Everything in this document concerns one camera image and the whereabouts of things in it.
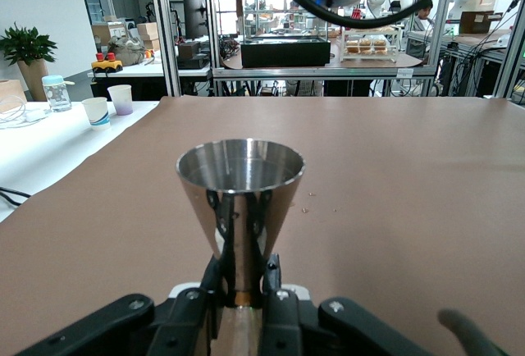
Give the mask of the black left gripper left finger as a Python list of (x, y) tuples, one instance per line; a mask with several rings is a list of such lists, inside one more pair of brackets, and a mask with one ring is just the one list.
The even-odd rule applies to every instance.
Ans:
[(128, 294), (23, 349), (20, 355), (210, 355), (224, 295), (219, 262), (156, 305)]

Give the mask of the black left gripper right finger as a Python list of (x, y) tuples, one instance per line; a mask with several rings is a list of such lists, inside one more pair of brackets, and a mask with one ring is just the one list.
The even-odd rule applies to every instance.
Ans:
[(261, 355), (428, 355), (421, 346), (351, 299), (313, 304), (304, 287), (284, 287), (279, 255), (262, 283)]

